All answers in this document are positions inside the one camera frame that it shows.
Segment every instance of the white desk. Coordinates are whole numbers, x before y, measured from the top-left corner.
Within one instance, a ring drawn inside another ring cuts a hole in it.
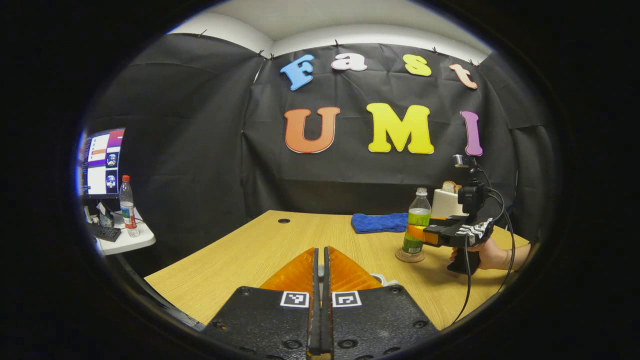
[[[142,217],[138,213],[137,209],[134,210],[134,214],[136,218],[139,218],[140,221],[142,221]],[[153,245],[156,242],[156,237],[149,229],[149,226],[147,226],[147,224],[144,222],[138,224],[140,235],[136,236],[135,238],[129,236],[127,229],[124,227],[124,223],[116,223],[114,224],[114,227],[121,229],[120,231],[122,232],[115,242],[95,238],[95,247],[103,255],[113,255],[125,251],[136,250],[142,247]]]

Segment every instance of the wooden table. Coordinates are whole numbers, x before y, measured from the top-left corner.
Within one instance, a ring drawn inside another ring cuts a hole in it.
[[[288,218],[288,224],[278,219]],[[151,274],[145,280],[173,305],[207,324],[240,286],[259,287],[301,252],[331,245],[370,273],[398,280],[438,329],[456,318],[467,293],[467,276],[447,270],[451,248],[425,245],[425,260],[404,263],[395,252],[404,233],[356,234],[351,215],[322,215],[268,211],[202,250]],[[493,239],[511,248],[509,232],[494,227]],[[516,236],[516,246],[527,240]],[[497,290],[504,270],[478,270],[463,315]]]

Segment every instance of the white ceiling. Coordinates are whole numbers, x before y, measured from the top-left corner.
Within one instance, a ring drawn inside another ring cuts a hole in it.
[[[491,53],[461,27],[407,0],[230,0],[206,11],[240,20],[274,41],[330,26],[388,24],[436,33]]]

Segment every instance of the plastic bottle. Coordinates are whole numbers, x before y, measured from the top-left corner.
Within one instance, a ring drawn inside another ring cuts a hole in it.
[[[122,176],[122,186],[120,187],[120,210],[122,210],[124,226],[127,228],[129,236],[135,238],[140,235],[140,231],[136,225],[136,218],[134,217],[133,193],[131,192],[128,175]]]
[[[411,225],[428,226],[431,219],[431,205],[427,200],[427,189],[418,188],[415,192],[415,200],[409,206],[408,223]],[[422,251],[422,239],[414,238],[409,233],[404,233],[402,250],[407,256],[417,256]]]

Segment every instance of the computer monitor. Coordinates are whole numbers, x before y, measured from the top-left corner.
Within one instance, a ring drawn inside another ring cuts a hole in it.
[[[117,198],[122,184],[118,173],[124,128],[88,135],[84,140],[81,192],[85,199]]]

